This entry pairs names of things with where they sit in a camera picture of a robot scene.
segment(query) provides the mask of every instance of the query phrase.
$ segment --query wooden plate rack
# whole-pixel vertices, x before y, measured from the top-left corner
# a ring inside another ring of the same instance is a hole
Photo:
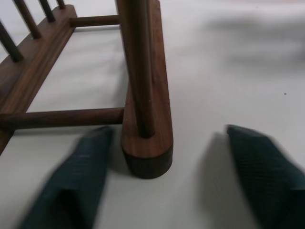
[[[57,0],[35,24],[24,0],[14,0],[30,34],[16,46],[0,22],[8,57],[0,63],[0,153],[17,129],[122,124],[122,150],[130,171],[155,178],[172,164],[173,130],[158,0],[116,0],[118,15],[77,17]],[[26,113],[76,27],[120,25],[129,87],[125,107]]]

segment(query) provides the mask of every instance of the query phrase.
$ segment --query white surface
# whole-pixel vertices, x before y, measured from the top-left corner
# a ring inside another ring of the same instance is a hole
[[[39,22],[38,1],[26,2]],[[224,125],[270,134],[305,165],[305,1],[267,2],[161,2],[173,165],[154,180],[130,176],[118,132],[95,228],[258,228],[237,182]],[[116,12],[113,0],[66,3],[79,16]],[[11,0],[1,1],[0,19],[16,43],[28,34]],[[127,73],[119,30],[84,30],[73,34],[28,111],[123,106]],[[1,60],[5,56],[1,49]],[[2,229],[19,222],[45,178],[91,128],[16,132],[0,157]]]

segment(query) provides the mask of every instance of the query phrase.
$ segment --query wooden dish rack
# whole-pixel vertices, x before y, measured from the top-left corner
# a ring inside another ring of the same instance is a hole
[[[118,15],[77,17],[57,0],[35,24],[24,0],[14,0],[30,34],[16,46],[0,22],[8,57],[0,63],[0,153],[17,129],[122,124],[130,171],[155,178],[172,164],[173,130],[158,0],[116,0]],[[120,25],[129,86],[125,107],[26,113],[76,27]]]

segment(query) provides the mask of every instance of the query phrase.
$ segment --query vertical wooden post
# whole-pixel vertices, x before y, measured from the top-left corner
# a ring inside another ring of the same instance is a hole
[[[138,132],[155,133],[152,106],[149,0],[116,0]]]
[[[33,19],[33,17],[31,16],[31,13],[27,7],[27,5],[25,4],[24,0],[14,0],[14,3],[17,7],[17,9],[19,10],[24,22],[26,23],[27,27],[29,28],[32,37],[34,39],[38,39],[41,38],[41,33],[39,32],[35,21]]]
[[[148,17],[149,21],[153,21],[153,14],[152,11],[154,9],[154,0],[148,0]],[[153,26],[151,24],[149,25],[149,39],[150,39],[150,52],[151,52],[151,66],[152,66],[152,83],[155,83],[155,69],[154,69],[154,51],[153,51],[153,46],[154,46],[154,40],[153,40]]]
[[[63,2],[63,0],[57,0],[57,4],[59,6],[59,9],[61,9],[61,10],[64,10],[66,8],[66,5]]]
[[[47,17],[48,22],[56,21],[53,13],[51,11],[51,8],[48,4],[48,0],[39,0],[39,2],[40,2],[40,5],[41,5],[46,17]]]
[[[0,21],[0,41],[14,62],[23,60],[22,54],[16,47],[14,41],[11,39],[8,32],[5,30],[1,21]]]

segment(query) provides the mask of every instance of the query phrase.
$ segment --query rounded wooden foot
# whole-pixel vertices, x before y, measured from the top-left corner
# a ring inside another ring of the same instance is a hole
[[[130,171],[137,177],[153,179],[166,173],[173,161],[173,146],[158,157],[140,158],[124,153]]]

